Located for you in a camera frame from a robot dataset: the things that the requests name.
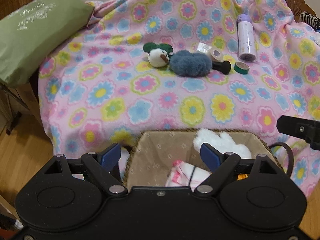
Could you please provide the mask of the green tape roll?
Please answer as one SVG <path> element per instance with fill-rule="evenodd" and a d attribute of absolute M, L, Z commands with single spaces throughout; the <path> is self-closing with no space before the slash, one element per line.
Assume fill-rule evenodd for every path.
<path fill-rule="evenodd" d="M 249 66 L 243 62 L 236 62 L 234 64 L 234 70 L 242 75 L 246 75 L 249 72 Z"/>

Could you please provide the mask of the blue fluffy plush toy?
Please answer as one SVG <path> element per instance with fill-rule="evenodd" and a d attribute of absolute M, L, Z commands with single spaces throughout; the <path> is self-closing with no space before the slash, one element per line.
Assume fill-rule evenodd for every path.
<path fill-rule="evenodd" d="M 212 70 L 212 61 L 204 53 L 180 50 L 170 58 L 169 68 L 182 77 L 204 77 Z"/>

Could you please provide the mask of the beige tape roll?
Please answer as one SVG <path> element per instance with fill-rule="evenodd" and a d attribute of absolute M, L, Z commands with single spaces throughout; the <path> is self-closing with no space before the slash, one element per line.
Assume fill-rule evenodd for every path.
<path fill-rule="evenodd" d="M 219 51 L 216 48 L 210 48 L 207 52 L 207 55 L 209 58 L 211 58 L 212 61 L 216 61 L 216 62 L 222 62 L 223 61 L 223 54 L 221 53 L 221 51 Z"/>

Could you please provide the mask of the white fluffy plush toy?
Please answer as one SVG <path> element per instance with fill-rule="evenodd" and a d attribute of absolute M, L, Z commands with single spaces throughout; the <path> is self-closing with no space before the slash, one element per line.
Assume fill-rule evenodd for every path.
<path fill-rule="evenodd" d="M 237 144 L 227 132 L 213 132 L 209 129 L 199 129 L 193 140 L 197 152 L 200 152 L 202 144 L 208 143 L 221 153 L 233 152 L 242 159 L 252 159 L 250 150 L 244 144 Z"/>

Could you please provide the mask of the pink white folded cloth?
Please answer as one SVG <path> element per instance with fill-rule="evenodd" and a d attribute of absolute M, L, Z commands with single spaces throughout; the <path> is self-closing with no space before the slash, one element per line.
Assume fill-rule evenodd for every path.
<path fill-rule="evenodd" d="M 165 187 L 188 186 L 194 191 L 210 175 L 210 172 L 202 168 L 177 160 L 172 165 Z"/>

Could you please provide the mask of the woven basket with fabric liner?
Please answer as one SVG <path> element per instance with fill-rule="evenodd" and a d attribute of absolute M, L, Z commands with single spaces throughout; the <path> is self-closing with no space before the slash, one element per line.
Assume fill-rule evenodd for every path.
<path fill-rule="evenodd" d="M 198 130 L 146 131 L 132 150 L 127 162 L 124 184 L 134 186 L 165 186 L 172 165 L 181 160 L 212 174 L 195 150 L 193 140 Z M 227 132 L 237 144 L 244 144 L 251 152 L 252 160 L 259 154 L 267 155 L 274 163 L 276 158 L 267 145 L 255 134 L 245 131 Z"/>

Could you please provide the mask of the black round-headed brush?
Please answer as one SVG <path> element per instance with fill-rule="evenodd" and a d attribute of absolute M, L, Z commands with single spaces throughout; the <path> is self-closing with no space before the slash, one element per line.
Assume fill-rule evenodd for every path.
<path fill-rule="evenodd" d="M 212 69 L 217 70 L 218 72 L 221 72 L 224 75 L 228 75 L 231 71 L 231 63 L 229 61 L 223 61 L 223 62 L 212 62 Z"/>

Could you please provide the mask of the purple white thermos bottle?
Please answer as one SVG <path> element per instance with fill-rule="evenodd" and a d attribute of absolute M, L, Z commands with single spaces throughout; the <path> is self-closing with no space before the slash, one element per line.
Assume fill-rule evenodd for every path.
<path fill-rule="evenodd" d="M 251 18 L 240 14 L 237 18 L 239 57 L 243 61 L 254 62 L 257 58 L 254 29 Z"/>

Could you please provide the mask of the pink floral fleece blanket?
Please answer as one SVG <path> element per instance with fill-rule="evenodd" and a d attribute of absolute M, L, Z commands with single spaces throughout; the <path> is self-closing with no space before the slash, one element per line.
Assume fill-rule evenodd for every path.
<path fill-rule="evenodd" d="M 316 32 L 285 0 L 111 0 L 95 2 L 89 26 L 61 44 L 39 71 L 40 112 L 55 154 L 78 158 L 110 142 L 134 145 L 141 131 L 247 130 L 294 153 L 292 180 L 310 195 L 319 152 L 280 134 L 282 115 L 319 120 Z M 257 59 L 246 75 L 211 71 L 198 79 L 156 69 L 147 42 L 174 51 L 214 46 L 240 60 L 236 18 L 250 16 Z"/>

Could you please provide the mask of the black white striped cloth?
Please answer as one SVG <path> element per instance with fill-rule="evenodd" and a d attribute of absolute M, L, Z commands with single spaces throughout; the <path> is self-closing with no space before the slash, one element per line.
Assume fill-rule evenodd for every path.
<path fill-rule="evenodd" d="M 300 19 L 301 21 L 303 21 L 304 23 L 312 27 L 315 31 L 318 31 L 320 29 L 320 19 L 317 16 L 314 16 L 306 11 L 303 11 L 300 14 Z"/>

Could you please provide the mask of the white snowman plush green hat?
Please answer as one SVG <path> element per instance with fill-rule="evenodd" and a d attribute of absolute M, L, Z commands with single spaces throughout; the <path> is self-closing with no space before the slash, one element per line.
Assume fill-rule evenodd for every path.
<path fill-rule="evenodd" d="M 169 64 L 174 50 L 170 44 L 148 42 L 143 45 L 143 51 L 148 53 L 148 61 L 154 68 L 163 68 Z"/>

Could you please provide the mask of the wooden fan-shaped chair back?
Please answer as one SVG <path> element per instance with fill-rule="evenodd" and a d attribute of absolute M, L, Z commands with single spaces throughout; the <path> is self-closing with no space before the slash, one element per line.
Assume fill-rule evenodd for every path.
<path fill-rule="evenodd" d="M 302 12 L 308 12 L 309 14 L 316 16 L 316 13 L 309 7 L 305 0 L 285 0 L 289 8 L 291 9 L 296 22 L 300 21 L 300 14 Z"/>

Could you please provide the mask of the green embroidered cushion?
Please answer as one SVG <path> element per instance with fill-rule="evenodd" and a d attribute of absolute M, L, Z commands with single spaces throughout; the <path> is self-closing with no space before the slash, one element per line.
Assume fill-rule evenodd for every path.
<path fill-rule="evenodd" d="M 87 25 L 93 11 L 82 0 L 33 0 L 1 19 L 1 83 L 25 84 L 48 54 Z"/>

